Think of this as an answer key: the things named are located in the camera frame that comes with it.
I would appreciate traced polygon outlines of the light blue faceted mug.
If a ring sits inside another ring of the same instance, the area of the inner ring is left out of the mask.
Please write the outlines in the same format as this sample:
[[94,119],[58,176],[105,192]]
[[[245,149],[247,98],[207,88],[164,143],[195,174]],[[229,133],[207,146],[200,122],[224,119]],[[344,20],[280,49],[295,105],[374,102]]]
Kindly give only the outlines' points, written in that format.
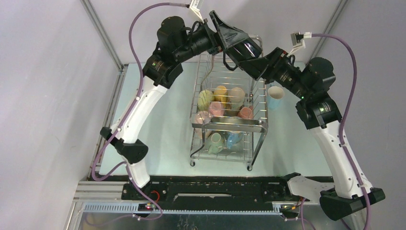
[[279,86],[270,86],[267,89],[267,105],[269,110],[275,110],[284,98],[283,88]]

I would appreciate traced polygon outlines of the iridescent pale pink mug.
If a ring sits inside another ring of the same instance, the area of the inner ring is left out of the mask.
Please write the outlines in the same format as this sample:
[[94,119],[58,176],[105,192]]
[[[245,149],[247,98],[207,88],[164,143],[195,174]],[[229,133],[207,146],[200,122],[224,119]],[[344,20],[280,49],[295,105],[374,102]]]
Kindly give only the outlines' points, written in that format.
[[[193,122],[195,124],[200,124],[202,125],[204,123],[205,120],[209,120],[210,118],[212,118],[212,115],[208,112],[208,111],[199,111],[194,119]],[[202,129],[201,128],[195,128],[194,132],[196,134],[196,136],[200,139],[202,139]]]

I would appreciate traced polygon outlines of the black mug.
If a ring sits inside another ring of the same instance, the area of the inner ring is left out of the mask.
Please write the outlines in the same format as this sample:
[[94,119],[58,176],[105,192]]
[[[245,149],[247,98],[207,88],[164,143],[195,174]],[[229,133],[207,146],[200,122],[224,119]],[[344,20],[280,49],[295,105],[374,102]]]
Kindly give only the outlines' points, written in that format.
[[[253,38],[249,37],[234,44],[233,46],[224,48],[223,64],[228,70],[234,71],[240,66],[240,62],[251,60],[253,58],[259,58],[262,55],[262,51],[262,47],[255,42]],[[226,56],[228,56],[235,63],[234,67],[228,65]]]

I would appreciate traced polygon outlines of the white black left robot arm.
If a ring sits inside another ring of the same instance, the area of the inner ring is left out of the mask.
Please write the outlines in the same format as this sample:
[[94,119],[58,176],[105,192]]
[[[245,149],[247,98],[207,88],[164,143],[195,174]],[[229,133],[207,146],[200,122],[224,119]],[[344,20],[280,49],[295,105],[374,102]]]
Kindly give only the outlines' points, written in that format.
[[132,102],[111,127],[103,127],[101,136],[122,156],[139,199],[151,195],[145,156],[148,147],[138,139],[139,132],[160,98],[182,73],[182,63],[203,52],[223,53],[241,67],[259,58],[262,47],[249,34],[222,21],[215,11],[209,13],[214,24],[196,21],[187,27],[179,16],[164,19],[157,31],[158,42],[140,72],[140,85]]

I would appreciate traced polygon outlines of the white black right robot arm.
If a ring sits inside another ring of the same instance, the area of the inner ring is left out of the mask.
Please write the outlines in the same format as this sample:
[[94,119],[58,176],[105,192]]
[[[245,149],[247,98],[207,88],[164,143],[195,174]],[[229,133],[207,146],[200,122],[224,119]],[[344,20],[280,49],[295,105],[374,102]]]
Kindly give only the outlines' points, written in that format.
[[342,219],[385,199],[383,189],[372,186],[346,142],[344,118],[328,94],[336,79],[329,60],[315,57],[300,70],[293,66],[286,51],[276,48],[266,56],[258,49],[249,49],[233,61],[253,79],[277,82],[299,98],[297,114],[320,146],[334,180],[333,188],[316,195],[331,220]]

